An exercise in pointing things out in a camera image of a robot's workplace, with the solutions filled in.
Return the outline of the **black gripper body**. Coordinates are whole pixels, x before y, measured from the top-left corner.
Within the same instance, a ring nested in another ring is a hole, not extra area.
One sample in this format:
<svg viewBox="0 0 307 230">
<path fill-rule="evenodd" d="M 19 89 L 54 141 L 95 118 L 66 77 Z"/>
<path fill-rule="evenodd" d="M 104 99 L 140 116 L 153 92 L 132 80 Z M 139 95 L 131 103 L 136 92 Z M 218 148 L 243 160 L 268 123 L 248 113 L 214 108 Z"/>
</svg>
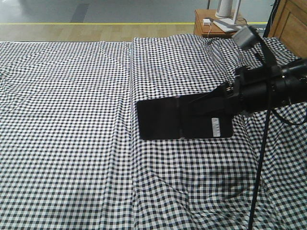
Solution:
<svg viewBox="0 0 307 230">
<path fill-rule="evenodd" d="M 247 69 L 243 66 L 236 69 L 235 76 L 244 111 L 254 113 L 267 110 L 268 90 L 272 91 L 273 108 L 285 103 L 285 84 L 279 67 Z"/>
</svg>

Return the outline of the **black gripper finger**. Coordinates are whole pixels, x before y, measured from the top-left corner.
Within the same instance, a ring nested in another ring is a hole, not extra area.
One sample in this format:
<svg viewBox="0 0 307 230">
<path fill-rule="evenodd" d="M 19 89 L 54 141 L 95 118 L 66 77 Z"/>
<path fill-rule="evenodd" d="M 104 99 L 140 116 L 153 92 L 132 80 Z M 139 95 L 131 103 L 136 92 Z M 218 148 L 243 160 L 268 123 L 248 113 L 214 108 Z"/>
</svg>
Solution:
<svg viewBox="0 0 307 230">
<path fill-rule="evenodd" d="M 222 83 L 211 92 L 185 95 L 184 107 L 194 117 L 235 116 L 235 107 L 230 97 L 233 89 L 229 83 Z"/>
</svg>

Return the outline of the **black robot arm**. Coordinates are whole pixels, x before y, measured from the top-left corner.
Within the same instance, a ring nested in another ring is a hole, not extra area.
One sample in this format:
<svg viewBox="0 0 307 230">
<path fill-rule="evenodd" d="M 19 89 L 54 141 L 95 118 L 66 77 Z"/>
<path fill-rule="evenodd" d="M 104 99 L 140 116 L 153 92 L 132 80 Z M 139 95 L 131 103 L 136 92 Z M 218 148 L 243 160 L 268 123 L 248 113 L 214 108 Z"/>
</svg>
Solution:
<svg viewBox="0 0 307 230">
<path fill-rule="evenodd" d="M 237 115 L 306 100 L 307 61 L 297 59 L 284 66 L 239 67 L 233 84 L 224 82 L 210 93 L 197 96 L 189 101 L 188 108 L 194 115 Z"/>
</svg>

